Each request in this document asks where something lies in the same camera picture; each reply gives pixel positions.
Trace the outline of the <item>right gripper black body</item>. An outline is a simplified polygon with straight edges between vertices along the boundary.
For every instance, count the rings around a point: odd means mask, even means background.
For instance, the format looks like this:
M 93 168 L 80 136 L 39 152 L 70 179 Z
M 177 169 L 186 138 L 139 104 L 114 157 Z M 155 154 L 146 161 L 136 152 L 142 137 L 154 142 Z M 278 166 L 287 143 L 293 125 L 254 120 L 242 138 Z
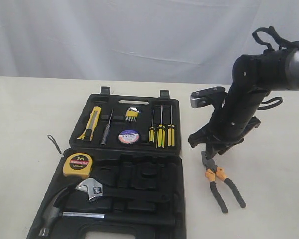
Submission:
M 199 144 L 232 146 L 241 143 L 260 124 L 255 116 L 212 116 L 207 125 L 189 136 L 188 142 L 192 148 Z

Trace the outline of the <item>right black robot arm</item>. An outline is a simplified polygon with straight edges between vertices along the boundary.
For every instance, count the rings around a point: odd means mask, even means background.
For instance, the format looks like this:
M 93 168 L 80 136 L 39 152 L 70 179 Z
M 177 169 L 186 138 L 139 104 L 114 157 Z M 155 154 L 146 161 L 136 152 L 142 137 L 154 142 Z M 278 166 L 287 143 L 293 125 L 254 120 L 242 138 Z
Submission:
M 298 48 L 241 55 L 233 65 L 229 90 L 216 86 L 191 93 L 193 108 L 212 105 L 214 111 L 208 124 L 189 136 L 190 146 L 205 144 L 209 159 L 224 154 L 260 125 L 254 114 L 264 110 L 264 98 L 285 90 L 299 91 Z

